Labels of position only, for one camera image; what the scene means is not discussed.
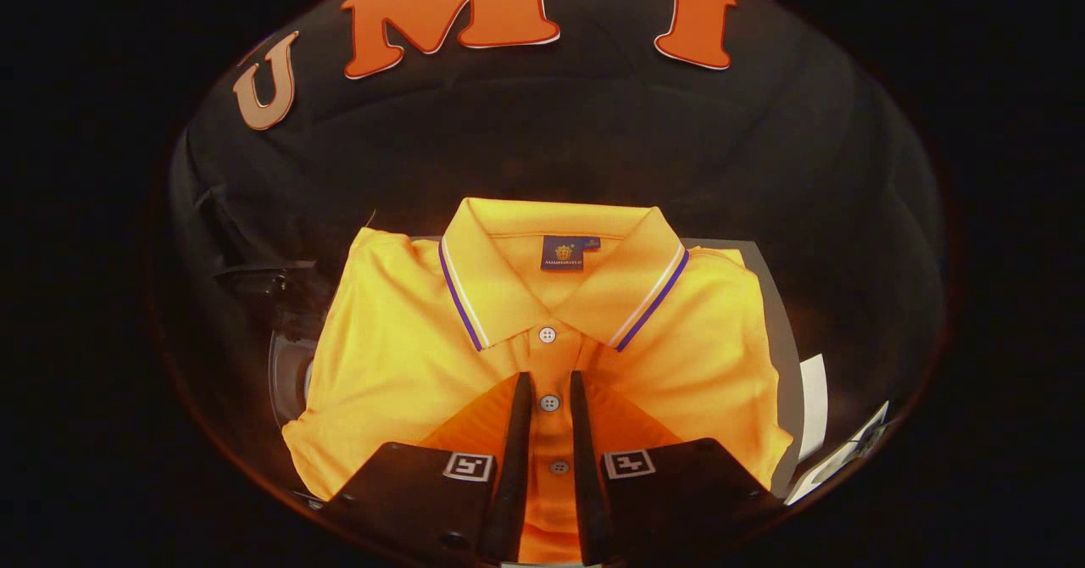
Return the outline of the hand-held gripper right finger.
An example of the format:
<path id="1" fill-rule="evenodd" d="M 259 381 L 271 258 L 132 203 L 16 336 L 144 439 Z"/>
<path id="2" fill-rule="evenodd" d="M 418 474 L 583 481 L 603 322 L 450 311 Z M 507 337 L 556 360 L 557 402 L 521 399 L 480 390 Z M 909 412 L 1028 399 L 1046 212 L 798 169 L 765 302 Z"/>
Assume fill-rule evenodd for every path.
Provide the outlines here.
<path id="1" fill-rule="evenodd" d="M 580 372 L 570 379 L 580 559 L 598 567 L 704 567 L 784 509 L 714 439 L 600 453 Z"/>

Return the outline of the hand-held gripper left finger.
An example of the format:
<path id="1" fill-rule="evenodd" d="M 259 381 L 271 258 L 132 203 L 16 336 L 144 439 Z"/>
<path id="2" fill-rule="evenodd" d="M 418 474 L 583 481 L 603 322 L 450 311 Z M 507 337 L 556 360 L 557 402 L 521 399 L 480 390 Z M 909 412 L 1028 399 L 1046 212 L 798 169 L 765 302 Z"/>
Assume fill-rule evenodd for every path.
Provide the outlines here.
<path id="1" fill-rule="evenodd" d="M 499 567 L 518 560 L 535 409 L 515 379 L 500 455 L 399 442 L 376 449 L 320 517 L 400 567 Z"/>

